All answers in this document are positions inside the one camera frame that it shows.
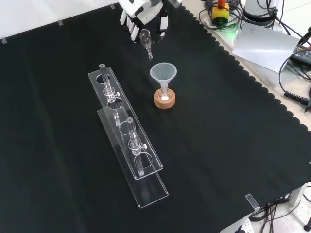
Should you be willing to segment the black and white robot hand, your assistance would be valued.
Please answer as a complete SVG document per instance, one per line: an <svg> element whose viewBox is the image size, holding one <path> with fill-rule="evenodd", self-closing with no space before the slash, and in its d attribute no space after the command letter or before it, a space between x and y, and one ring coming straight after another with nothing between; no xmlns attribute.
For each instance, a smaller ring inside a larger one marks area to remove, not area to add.
<svg viewBox="0 0 311 233"><path fill-rule="evenodd" d="M143 29L149 30L153 44L164 39L169 25L166 0L120 0L118 3L122 8L119 24L128 30L133 42L139 41Z"/></svg>

